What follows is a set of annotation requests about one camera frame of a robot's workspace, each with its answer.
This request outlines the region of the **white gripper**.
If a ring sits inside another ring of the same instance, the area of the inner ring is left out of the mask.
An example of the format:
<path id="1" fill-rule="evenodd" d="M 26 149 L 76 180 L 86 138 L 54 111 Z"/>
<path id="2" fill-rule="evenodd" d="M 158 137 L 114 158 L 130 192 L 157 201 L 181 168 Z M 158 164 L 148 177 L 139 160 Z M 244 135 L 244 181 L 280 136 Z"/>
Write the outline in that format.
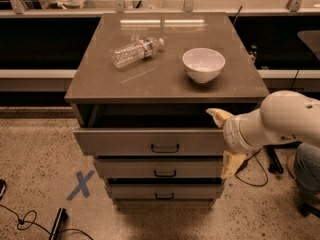
<path id="1" fill-rule="evenodd" d="M 255 150 L 266 144 L 265 127 L 259 112 L 236 116 L 219 108 L 208 108 L 206 112 L 212 116 L 214 123 L 219 128 L 223 128 L 226 147 L 233 152 L 223 152 L 221 178 L 227 179 L 234 176 L 246 160 L 245 152 Z"/>

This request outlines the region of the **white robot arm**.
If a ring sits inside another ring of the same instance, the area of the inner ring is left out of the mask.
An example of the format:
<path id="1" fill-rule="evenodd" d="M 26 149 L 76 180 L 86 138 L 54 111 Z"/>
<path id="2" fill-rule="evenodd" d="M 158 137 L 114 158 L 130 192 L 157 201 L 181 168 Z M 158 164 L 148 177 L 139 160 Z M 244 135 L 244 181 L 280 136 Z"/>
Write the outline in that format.
<path id="1" fill-rule="evenodd" d="M 320 101 L 294 91 L 271 93 L 249 113 L 233 115 L 218 108 L 206 112 L 223 130 L 222 179 L 235 175 L 246 154 L 263 146 L 296 141 L 320 146 Z"/>

